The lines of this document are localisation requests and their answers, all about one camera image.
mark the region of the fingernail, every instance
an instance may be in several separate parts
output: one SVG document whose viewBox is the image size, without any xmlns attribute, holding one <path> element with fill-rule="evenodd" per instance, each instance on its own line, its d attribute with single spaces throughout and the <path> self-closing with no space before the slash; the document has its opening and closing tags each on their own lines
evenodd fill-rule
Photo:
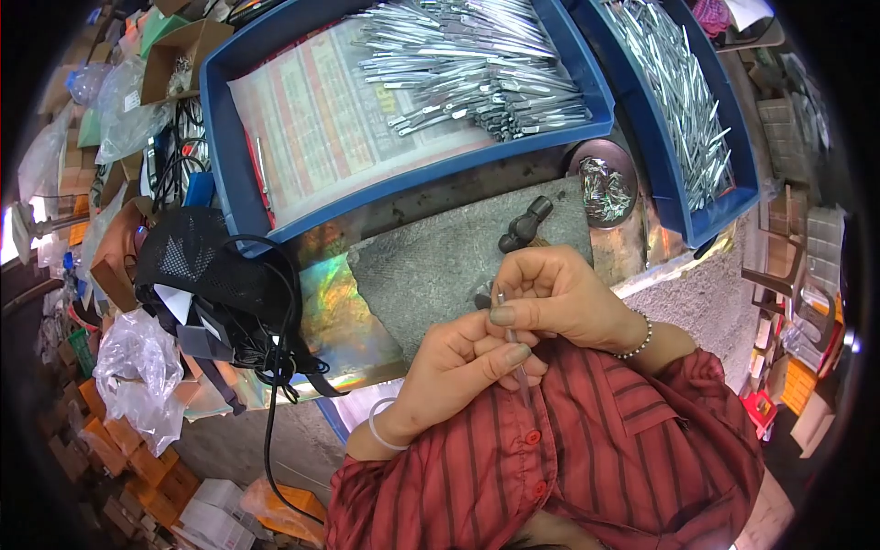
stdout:
<svg viewBox="0 0 880 550">
<path fill-rule="evenodd" d="M 515 348 L 507 352 L 504 358 L 507 360 L 508 365 L 513 366 L 522 363 L 531 354 L 532 349 L 529 348 L 528 344 L 517 344 Z"/>
<path fill-rule="evenodd" d="M 498 326 L 513 325 L 513 321 L 516 320 L 516 317 L 516 312 L 514 312 L 513 308 L 509 305 L 493 307 L 489 312 L 489 321 L 491 321 L 493 325 Z"/>
</svg>

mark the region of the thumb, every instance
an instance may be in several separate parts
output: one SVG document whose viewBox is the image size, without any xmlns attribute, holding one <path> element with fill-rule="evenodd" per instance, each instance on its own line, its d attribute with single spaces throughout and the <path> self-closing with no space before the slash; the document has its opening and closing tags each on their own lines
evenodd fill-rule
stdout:
<svg viewBox="0 0 880 550">
<path fill-rule="evenodd" d="M 559 319 L 565 319 L 561 311 L 562 297 L 517 298 L 493 307 L 489 321 L 493 325 L 516 330 L 546 330 L 559 333 Z"/>
<path fill-rule="evenodd" d="M 456 378 L 455 383 L 462 392 L 476 396 L 499 378 L 513 372 L 531 354 L 528 344 L 508 342 L 453 369 L 450 374 Z"/>
</svg>

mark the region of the wrist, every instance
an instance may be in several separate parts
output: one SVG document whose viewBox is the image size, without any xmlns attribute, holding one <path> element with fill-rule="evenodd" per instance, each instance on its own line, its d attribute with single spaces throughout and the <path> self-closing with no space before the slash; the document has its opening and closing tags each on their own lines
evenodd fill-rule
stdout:
<svg viewBox="0 0 880 550">
<path fill-rule="evenodd" d="M 409 445 L 424 430 L 418 429 L 409 414 L 405 414 L 397 402 L 373 417 L 376 431 L 392 445 Z"/>
<path fill-rule="evenodd" d="M 620 320 L 614 337 L 603 350 L 615 355 L 635 351 L 648 338 L 648 321 L 639 313 L 627 308 L 627 315 Z"/>
</svg>

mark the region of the newspaper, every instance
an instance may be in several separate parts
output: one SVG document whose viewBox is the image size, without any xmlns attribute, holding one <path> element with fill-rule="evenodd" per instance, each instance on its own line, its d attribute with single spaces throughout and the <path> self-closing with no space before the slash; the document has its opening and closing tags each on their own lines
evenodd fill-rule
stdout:
<svg viewBox="0 0 880 550">
<path fill-rule="evenodd" d="M 283 227 L 394 175 L 494 143 L 468 121 L 405 137 L 388 121 L 415 109 L 406 90 L 366 84 L 357 62 L 372 50 L 351 44 L 363 21 L 347 19 L 312 36 L 229 87 Z"/>
</svg>

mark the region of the white tag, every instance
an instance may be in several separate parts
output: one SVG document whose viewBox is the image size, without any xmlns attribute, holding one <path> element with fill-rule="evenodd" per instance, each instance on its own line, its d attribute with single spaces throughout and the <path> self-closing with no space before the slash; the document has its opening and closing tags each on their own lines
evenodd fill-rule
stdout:
<svg viewBox="0 0 880 550">
<path fill-rule="evenodd" d="M 193 303 L 193 293 L 165 286 L 164 284 L 154 284 L 153 289 L 162 298 L 162 301 L 171 313 L 174 314 L 174 317 L 180 321 L 180 324 L 185 325 L 187 317 L 189 317 L 189 305 Z"/>
<path fill-rule="evenodd" d="M 125 103 L 122 106 L 122 112 L 127 113 L 128 111 L 134 109 L 135 107 L 141 106 L 141 94 L 134 90 L 129 95 L 125 96 Z"/>
<path fill-rule="evenodd" d="M 214 327 L 213 327 L 208 321 L 206 321 L 205 318 L 202 317 L 201 315 L 199 315 L 199 319 L 202 321 L 202 326 L 204 326 L 206 329 L 208 329 L 208 332 L 210 332 L 211 334 L 214 334 L 214 336 L 215 336 L 218 340 L 221 340 L 221 338 L 220 338 L 220 332 L 219 332 L 217 329 L 215 329 L 215 328 L 214 328 Z"/>
</svg>

